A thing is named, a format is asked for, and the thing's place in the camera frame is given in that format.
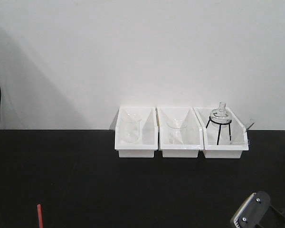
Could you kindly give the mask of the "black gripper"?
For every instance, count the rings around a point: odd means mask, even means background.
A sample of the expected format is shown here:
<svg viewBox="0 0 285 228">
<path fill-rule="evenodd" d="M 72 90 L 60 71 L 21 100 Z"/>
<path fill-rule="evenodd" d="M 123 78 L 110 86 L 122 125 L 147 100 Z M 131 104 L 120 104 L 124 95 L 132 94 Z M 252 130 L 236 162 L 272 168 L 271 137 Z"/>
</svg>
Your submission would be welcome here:
<svg viewBox="0 0 285 228">
<path fill-rule="evenodd" d="M 232 228 L 285 228 L 285 209 L 277 209 L 265 191 L 252 193 L 230 220 Z"/>
</svg>

